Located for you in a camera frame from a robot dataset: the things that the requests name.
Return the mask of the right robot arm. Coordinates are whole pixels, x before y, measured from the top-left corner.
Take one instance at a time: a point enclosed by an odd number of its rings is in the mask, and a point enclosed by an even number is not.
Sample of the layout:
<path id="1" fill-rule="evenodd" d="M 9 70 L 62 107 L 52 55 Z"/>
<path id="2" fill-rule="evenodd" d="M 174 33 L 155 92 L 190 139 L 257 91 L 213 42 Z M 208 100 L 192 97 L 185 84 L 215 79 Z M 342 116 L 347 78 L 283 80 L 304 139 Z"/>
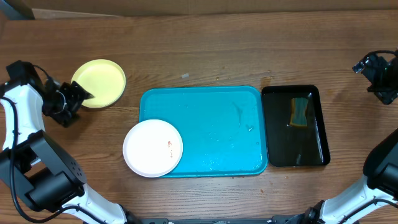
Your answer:
<path id="1" fill-rule="evenodd" d="M 397 98 L 397 51 L 376 50 L 366 54 L 353 71 L 371 83 L 367 88 L 385 105 Z M 358 223 L 359 219 L 385 206 L 397 208 L 397 131 L 392 132 L 368 155 L 363 175 L 342 193 L 322 200 L 304 213 L 272 217 L 269 223 Z"/>

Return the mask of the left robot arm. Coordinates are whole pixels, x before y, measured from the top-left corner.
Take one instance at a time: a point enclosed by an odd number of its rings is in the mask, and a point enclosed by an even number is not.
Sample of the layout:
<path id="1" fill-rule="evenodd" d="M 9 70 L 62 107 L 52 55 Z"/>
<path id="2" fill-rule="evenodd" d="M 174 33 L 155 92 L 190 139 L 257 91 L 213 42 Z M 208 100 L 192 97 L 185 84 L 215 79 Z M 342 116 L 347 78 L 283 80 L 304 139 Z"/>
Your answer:
<path id="1" fill-rule="evenodd" d="M 140 223 L 129 210 L 95 192 L 77 161 L 46 132 L 48 116 L 67 128 L 93 95 L 77 82 L 42 82 L 40 67 L 18 60 L 6 67 L 1 85 L 6 138 L 1 151 L 1 180 L 9 187 L 19 215 L 45 223 L 67 213 L 83 223 Z"/>

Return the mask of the white plate with red stain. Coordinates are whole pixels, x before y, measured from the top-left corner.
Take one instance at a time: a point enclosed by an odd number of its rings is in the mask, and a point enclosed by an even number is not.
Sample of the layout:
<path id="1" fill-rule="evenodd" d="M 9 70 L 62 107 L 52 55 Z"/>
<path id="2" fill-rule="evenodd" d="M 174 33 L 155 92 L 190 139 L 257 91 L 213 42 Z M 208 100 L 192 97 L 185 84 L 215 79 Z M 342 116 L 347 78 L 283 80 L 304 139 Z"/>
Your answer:
<path id="1" fill-rule="evenodd" d="M 183 141 L 175 127 L 166 121 L 148 119 L 136 124 L 123 142 L 127 166 L 143 177 L 161 177 L 180 162 Z"/>

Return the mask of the yellow-green rimmed plate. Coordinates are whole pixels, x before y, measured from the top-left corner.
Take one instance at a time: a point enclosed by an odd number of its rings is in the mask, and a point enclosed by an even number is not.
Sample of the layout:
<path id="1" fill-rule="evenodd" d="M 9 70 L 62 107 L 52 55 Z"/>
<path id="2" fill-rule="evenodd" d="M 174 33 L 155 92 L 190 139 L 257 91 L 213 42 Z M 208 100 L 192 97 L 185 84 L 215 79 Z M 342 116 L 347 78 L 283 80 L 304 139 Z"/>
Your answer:
<path id="1" fill-rule="evenodd" d="M 91 60 L 83 64 L 72 76 L 93 98 L 84 100 L 87 108 L 105 108 L 122 96 L 126 87 L 126 75 L 115 62 L 106 59 Z"/>

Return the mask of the blue plastic tray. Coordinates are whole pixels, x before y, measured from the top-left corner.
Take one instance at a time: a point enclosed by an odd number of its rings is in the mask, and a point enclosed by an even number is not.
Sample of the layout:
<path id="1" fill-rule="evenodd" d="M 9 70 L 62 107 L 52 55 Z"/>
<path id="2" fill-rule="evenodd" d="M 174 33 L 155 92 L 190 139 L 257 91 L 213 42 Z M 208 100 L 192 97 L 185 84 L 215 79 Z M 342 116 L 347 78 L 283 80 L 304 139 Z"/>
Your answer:
<path id="1" fill-rule="evenodd" d="M 183 154 L 167 178 L 258 175 L 268 165 L 261 95 L 252 86 L 154 88 L 140 102 L 140 121 L 170 123 Z"/>

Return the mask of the green yellow sponge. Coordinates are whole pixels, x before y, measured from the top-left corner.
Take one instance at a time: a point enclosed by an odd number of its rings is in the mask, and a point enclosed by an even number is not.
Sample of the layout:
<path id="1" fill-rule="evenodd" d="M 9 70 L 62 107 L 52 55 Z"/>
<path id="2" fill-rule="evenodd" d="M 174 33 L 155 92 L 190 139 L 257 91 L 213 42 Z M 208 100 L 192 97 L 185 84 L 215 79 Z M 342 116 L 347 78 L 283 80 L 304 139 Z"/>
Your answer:
<path id="1" fill-rule="evenodd" d="M 289 126 L 307 127 L 307 106 L 308 99 L 306 98 L 292 98 L 290 101 L 290 119 Z"/>

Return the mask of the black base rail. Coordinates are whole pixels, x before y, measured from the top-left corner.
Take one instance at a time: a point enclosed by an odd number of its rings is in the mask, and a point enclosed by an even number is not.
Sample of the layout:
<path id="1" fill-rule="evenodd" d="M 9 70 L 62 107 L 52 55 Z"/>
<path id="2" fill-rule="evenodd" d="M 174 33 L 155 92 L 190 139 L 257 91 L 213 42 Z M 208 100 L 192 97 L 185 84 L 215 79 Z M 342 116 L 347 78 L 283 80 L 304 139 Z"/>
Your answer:
<path id="1" fill-rule="evenodd" d="M 275 215 L 272 218 L 225 218 L 225 219 L 183 219 L 141 218 L 143 224 L 285 224 L 301 223 L 304 214 Z"/>

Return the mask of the black rectangular water tray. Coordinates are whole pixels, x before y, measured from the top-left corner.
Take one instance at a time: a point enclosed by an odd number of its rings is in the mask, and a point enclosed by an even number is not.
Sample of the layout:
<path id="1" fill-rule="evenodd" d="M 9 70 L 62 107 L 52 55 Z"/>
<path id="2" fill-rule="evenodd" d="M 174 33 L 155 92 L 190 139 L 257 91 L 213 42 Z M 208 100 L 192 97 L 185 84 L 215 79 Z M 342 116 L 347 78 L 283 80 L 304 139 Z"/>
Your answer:
<path id="1" fill-rule="evenodd" d="M 330 163 L 320 93 L 316 86 L 267 86 L 262 89 L 261 98 L 268 159 L 273 166 L 326 166 Z M 289 126 L 292 98 L 308 99 L 307 127 Z"/>

